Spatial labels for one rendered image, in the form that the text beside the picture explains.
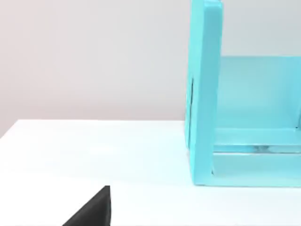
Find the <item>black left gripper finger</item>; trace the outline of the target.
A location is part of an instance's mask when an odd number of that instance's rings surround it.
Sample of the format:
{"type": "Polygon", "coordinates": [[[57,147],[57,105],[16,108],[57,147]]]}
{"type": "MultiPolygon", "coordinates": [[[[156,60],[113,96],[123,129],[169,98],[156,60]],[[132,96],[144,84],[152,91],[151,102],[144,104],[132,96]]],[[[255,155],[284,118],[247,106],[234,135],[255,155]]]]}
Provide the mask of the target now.
{"type": "Polygon", "coordinates": [[[62,226],[111,226],[110,186],[104,186],[62,226]]]}

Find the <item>light blue rack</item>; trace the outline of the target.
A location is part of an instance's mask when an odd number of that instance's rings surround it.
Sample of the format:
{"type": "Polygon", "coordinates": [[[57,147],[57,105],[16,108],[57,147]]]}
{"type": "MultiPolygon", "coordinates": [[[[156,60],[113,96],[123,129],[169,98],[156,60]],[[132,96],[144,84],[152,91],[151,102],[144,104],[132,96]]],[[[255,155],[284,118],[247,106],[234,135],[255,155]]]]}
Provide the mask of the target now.
{"type": "Polygon", "coordinates": [[[301,56],[222,56],[222,26],[222,0],[190,1],[192,182],[301,187],[301,56]]]}

